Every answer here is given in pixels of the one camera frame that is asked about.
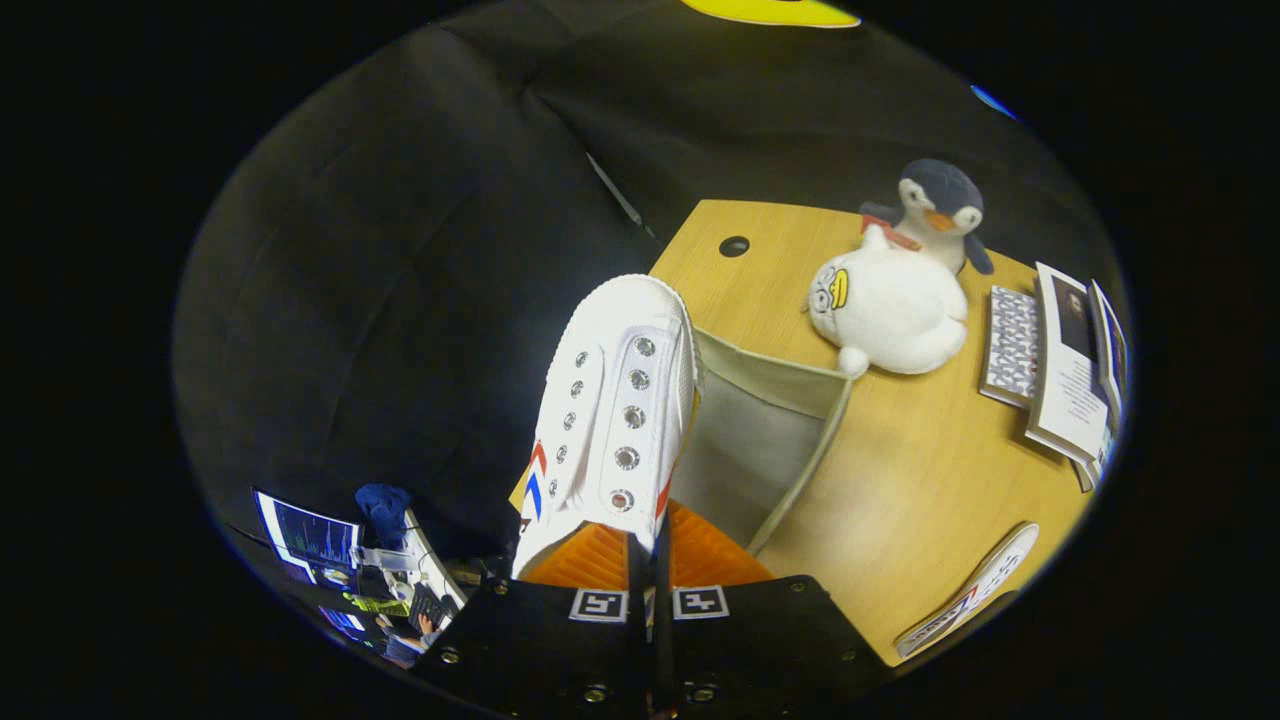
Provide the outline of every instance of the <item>white sneaker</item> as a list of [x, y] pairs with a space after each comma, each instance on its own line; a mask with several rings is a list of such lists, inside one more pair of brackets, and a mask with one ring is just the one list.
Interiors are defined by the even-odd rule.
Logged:
[[579, 304], [547, 370], [513, 578], [584, 521], [653, 550], [700, 377], [689, 311], [667, 283], [622, 275]]

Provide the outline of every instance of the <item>desk grommet hole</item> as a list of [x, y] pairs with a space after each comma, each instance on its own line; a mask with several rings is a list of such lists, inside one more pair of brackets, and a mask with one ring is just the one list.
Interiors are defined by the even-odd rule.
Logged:
[[735, 234], [732, 237], [726, 237], [724, 241], [721, 242], [721, 255], [726, 258], [737, 258], [739, 255], [746, 254], [750, 247], [751, 241], [740, 234]]

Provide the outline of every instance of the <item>blue light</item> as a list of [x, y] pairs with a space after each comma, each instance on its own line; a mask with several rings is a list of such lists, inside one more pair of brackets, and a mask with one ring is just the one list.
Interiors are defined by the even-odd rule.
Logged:
[[973, 94], [978, 96], [978, 100], [982, 100], [982, 101], [983, 101], [983, 102], [986, 102], [986, 104], [987, 104], [987, 105], [988, 105], [989, 108], [992, 108], [992, 109], [995, 109], [995, 110], [998, 110], [998, 111], [1004, 113], [1004, 114], [1005, 114], [1005, 115], [1007, 115], [1007, 117], [1009, 117], [1010, 119], [1014, 119], [1014, 120], [1018, 120], [1019, 123], [1021, 122], [1021, 120], [1019, 120], [1019, 119], [1018, 119], [1018, 117], [1016, 117], [1016, 115], [1014, 115], [1012, 113], [1010, 113], [1010, 111], [1009, 111], [1009, 108], [1005, 108], [1004, 105], [1001, 105], [1001, 104], [1000, 104], [1000, 101], [998, 101], [998, 100], [996, 100], [996, 99], [995, 99], [995, 97], [992, 97], [991, 95], [987, 95], [987, 91], [986, 91], [986, 90], [983, 90], [983, 88], [978, 87], [977, 85], [970, 85], [970, 86], [969, 86], [969, 88], [970, 88], [970, 90], [973, 90]]

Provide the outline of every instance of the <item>monitor screen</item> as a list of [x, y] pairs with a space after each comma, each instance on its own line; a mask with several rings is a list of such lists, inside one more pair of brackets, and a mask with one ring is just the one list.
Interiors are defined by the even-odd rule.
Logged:
[[356, 569], [352, 548], [360, 543], [360, 525], [303, 510], [253, 491], [262, 524], [280, 560], [306, 573], [312, 584], [316, 575], [347, 585]]
[[365, 642], [362, 635], [365, 632], [365, 624], [360, 621], [360, 618], [356, 618], [349, 612], [329, 610], [328, 607], [316, 606], [316, 610], [319, 610], [320, 614], [324, 615], [325, 620], [329, 620], [329, 624], [337, 628], [339, 633], [358, 643]]

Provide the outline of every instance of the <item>black background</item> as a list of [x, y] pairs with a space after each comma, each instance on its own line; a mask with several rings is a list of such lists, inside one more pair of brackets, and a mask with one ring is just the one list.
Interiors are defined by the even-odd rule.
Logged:
[[[265, 597], [209, 532], [166, 355], [191, 238], [237, 161], [325, 81], [461, 5], [108, 4], [12, 26], [10, 286], [32, 364], [13, 380], [29, 437], [9, 596], [40, 610], [8, 639], [33, 716], [436, 708]], [[1271, 447], [1252, 436], [1274, 427], [1251, 405], [1275, 359], [1252, 299], [1274, 233], [1248, 208], [1275, 188], [1265, 22], [1224, 4], [860, 9], [1001, 99], [1093, 193], [1132, 273], [1140, 356], [1137, 429], [1093, 521], [1000, 621], [867, 712], [1230, 712], [1258, 687], [1268, 609], [1249, 537], [1270, 515]]]

